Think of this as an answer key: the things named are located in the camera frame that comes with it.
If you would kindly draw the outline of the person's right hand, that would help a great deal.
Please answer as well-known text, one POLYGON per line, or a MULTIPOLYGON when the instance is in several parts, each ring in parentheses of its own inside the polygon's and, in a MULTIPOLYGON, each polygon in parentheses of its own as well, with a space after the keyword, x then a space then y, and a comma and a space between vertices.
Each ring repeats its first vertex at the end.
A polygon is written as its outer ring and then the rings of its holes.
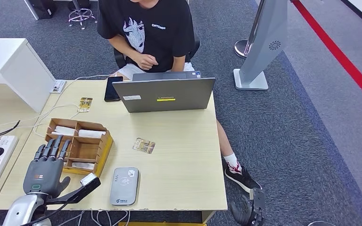
POLYGON ((150 70, 153 66, 158 65, 156 58, 149 54, 137 53, 133 57, 133 61, 137 63, 140 69, 150 70))

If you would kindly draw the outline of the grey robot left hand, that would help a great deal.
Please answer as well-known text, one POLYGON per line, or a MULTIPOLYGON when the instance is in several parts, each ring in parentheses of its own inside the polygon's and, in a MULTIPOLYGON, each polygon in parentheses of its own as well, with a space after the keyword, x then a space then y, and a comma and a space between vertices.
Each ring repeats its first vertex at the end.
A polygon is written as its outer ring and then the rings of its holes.
POLYGON ((70 177, 60 179, 70 139, 60 149, 63 136, 52 138, 47 144, 41 145, 30 162, 24 181, 25 194, 41 193, 50 198, 57 198, 67 188, 70 177))

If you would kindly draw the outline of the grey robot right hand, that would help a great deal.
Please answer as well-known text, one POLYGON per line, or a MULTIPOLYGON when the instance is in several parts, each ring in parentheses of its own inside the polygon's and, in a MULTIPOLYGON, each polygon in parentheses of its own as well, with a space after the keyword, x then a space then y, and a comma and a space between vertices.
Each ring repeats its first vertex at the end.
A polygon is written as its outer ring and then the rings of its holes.
POLYGON ((249 198, 242 195, 246 202, 247 210, 239 211, 234 202, 230 203, 230 211, 234 220, 240 226, 263 226, 266 219, 265 193, 262 189, 253 188, 249 198))

